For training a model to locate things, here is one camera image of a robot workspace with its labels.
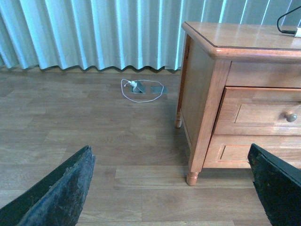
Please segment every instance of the floor plank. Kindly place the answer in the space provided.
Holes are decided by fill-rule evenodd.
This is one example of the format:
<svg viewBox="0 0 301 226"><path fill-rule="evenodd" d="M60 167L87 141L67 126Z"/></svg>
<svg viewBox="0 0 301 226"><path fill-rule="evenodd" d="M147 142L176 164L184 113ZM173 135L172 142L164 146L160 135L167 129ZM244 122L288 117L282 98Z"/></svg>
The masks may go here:
<svg viewBox="0 0 301 226"><path fill-rule="evenodd" d="M204 169L194 187L186 184L188 166L117 166L116 189L254 188L245 169Z"/></svg>
<svg viewBox="0 0 301 226"><path fill-rule="evenodd" d="M0 142L2 145L40 145L44 142L49 131L31 129L0 129Z"/></svg>
<svg viewBox="0 0 301 226"><path fill-rule="evenodd" d="M266 218L263 220L235 220L234 225L235 226L271 226L271 223Z"/></svg>
<svg viewBox="0 0 301 226"><path fill-rule="evenodd" d="M57 165L0 164L0 190L28 190Z"/></svg>
<svg viewBox="0 0 301 226"><path fill-rule="evenodd" d="M116 145L116 146L135 146L139 140L140 145L153 145L156 134L139 134L127 130L108 130L108 129L53 129L45 138L45 143L57 145Z"/></svg>
<svg viewBox="0 0 301 226"><path fill-rule="evenodd" d="M59 165L65 152L65 146L3 144L0 146L0 164Z"/></svg>
<svg viewBox="0 0 301 226"><path fill-rule="evenodd" d="M141 145L137 141L135 146L109 146L99 147L99 158L102 165L123 166L182 166L188 165L185 153L180 147L166 147L158 145Z"/></svg>
<svg viewBox="0 0 301 226"><path fill-rule="evenodd" d="M76 226L234 226L233 221L79 222Z"/></svg>
<svg viewBox="0 0 301 226"><path fill-rule="evenodd" d="M143 221L266 219L254 189L144 190Z"/></svg>
<svg viewBox="0 0 301 226"><path fill-rule="evenodd" d="M0 208L22 195L25 191L26 190L0 189Z"/></svg>
<svg viewBox="0 0 301 226"><path fill-rule="evenodd" d="M89 190L79 222L141 221L141 192Z"/></svg>

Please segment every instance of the wooden nightstand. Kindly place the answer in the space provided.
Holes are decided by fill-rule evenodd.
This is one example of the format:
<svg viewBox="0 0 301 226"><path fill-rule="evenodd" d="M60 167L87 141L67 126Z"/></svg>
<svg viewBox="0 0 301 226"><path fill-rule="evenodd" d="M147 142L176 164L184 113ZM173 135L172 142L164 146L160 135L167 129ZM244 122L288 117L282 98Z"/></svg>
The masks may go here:
<svg viewBox="0 0 301 226"><path fill-rule="evenodd" d="M249 168L251 143L301 167L301 39L276 26L185 22L175 125L187 183L202 168Z"/></svg>

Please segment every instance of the round wooden knob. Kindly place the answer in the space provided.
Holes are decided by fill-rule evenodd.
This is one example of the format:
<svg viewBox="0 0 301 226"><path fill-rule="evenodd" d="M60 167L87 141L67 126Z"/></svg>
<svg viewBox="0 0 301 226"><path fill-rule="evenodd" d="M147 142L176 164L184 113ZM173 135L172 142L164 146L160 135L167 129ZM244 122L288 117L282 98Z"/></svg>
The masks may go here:
<svg viewBox="0 0 301 226"><path fill-rule="evenodd" d="M293 122L297 119L297 115L294 113L286 113L285 117L288 122Z"/></svg>

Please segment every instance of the laminate flooring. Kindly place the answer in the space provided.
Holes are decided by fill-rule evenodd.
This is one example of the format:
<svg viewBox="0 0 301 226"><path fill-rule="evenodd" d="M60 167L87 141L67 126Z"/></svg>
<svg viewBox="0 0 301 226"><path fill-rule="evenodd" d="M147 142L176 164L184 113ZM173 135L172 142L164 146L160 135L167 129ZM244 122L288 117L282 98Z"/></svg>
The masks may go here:
<svg viewBox="0 0 301 226"><path fill-rule="evenodd" d="M160 99L125 99L122 78L160 81ZM174 128L180 76L0 71L0 207L85 145L96 156L78 226L270 226L249 169L204 169L185 183L189 147ZM136 100L154 98L125 93Z"/></svg>

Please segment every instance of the nightstand leg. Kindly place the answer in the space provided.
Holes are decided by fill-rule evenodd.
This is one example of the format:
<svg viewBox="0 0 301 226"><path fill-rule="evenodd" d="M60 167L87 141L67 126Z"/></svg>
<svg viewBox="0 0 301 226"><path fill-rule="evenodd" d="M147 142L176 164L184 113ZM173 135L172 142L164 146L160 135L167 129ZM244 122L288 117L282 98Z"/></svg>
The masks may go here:
<svg viewBox="0 0 301 226"><path fill-rule="evenodd" d="M198 179L198 173L194 173L194 172L188 172L187 178L186 178L186 183L189 186L194 186L197 182Z"/></svg>
<svg viewBox="0 0 301 226"><path fill-rule="evenodd" d="M181 118L181 112L177 112L177 115L175 117L175 123L174 126L176 128L180 128L182 125L182 118Z"/></svg>

